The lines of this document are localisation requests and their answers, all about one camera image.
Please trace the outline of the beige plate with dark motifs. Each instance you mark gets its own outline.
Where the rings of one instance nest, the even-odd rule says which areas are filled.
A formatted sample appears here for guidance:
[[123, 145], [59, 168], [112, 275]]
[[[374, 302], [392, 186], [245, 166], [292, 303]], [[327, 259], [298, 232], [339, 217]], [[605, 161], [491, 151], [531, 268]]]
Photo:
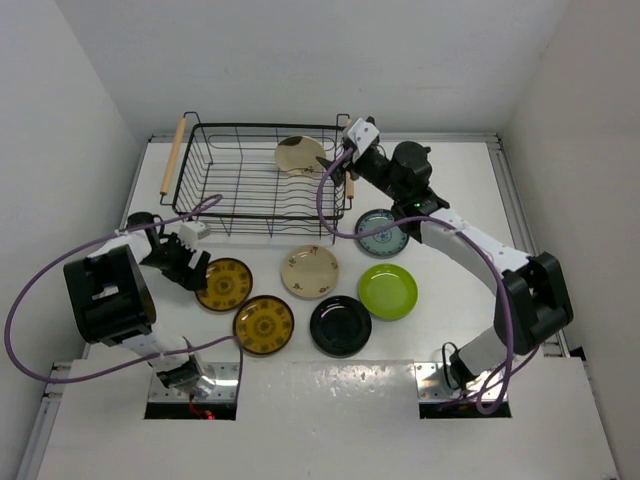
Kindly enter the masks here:
[[322, 174], [324, 167], [318, 157], [326, 158], [324, 148], [317, 140], [304, 135], [287, 137], [274, 150], [276, 165], [290, 175], [313, 177]]

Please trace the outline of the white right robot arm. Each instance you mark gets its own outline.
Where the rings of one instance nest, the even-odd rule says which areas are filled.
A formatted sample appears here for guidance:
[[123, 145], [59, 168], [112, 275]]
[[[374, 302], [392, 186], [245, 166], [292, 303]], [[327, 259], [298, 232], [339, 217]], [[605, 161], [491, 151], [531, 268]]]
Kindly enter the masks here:
[[548, 252], [508, 247], [464, 220], [431, 188], [429, 153], [427, 146], [404, 141], [390, 157], [377, 147], [359, 153], [346, 146], [336, 160], [316, 161], [324, 179], [341, 183], [352, 175], [376, 187], [392, 199], [396, 227], [448, 256], [494, 294], [492, 326], [451, 355], [445, 377], [451, 389], [462, 390], [485, 371], [502, 372], [506, 389], [515, 356], [532, 353], [574, 319], [562, 267]]

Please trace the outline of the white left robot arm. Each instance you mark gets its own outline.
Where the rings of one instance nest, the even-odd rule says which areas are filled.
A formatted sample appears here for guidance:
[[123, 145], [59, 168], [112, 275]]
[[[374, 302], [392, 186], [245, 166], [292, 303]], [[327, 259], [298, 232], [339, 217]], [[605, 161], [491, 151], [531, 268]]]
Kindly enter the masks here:
[[128, 218], [117, 233], [86, 258], [63, 267], [76, 325], [89, 344], [124, 347], [144, 357], [167, 389], [205, 395], [204, 368], [191, 343], [156, 323], [157, 313], [141, 266], [155, 268], [186, 291], [207, 288], [210, 254], [197, 247], [209, 228], [197, 220], [165, 233], [149, 212]]

